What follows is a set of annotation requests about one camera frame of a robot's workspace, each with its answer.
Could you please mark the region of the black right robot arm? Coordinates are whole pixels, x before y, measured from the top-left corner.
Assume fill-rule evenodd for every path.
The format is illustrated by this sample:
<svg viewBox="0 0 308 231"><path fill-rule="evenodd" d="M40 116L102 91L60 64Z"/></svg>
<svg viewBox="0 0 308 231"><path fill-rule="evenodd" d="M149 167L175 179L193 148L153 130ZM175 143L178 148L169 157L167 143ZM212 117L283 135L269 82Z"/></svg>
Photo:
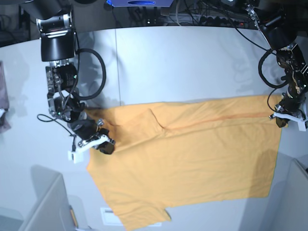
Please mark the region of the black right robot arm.
<svg viewBox="0 0 308 231"><path fill-rule="evenodd" d="M94 148L103 154L112 154L115 141L103 128L103 121L95 121L85 112L85 101L99 96L106 84L106 67L102 57L93 49L81 48L73 23L73 6L67 0L23 0L21 7L36 19L40 33L41 60L48 62L47 100L49 116L47 122L67 123L66 130L79 143L72 144L72 154ZM101 84L93 94L81 96L77 88L80 65L73 58L82 53L94 55L102 69Z"/></svg>

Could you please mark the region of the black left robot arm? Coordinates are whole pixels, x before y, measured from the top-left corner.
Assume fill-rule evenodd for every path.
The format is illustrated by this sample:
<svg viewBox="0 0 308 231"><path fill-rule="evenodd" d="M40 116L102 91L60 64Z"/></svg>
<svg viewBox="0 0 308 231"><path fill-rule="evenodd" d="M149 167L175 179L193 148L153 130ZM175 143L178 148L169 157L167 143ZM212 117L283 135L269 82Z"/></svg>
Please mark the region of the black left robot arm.
<svg viewBox="0 0 308 231"><path fill-rule="evenodd" d="M245 9L270 46L259 60L259 76L273 90L287 88L281 100L270 108L273 112L270 119L275 119L279 128L293 121L300 131L307 131L308 65L295 40L299 32L308 29L308 2L249 0ZM279 85L270 83L262 72L263 63L272 52L276 55L277 64L285 72Z"/></svg>

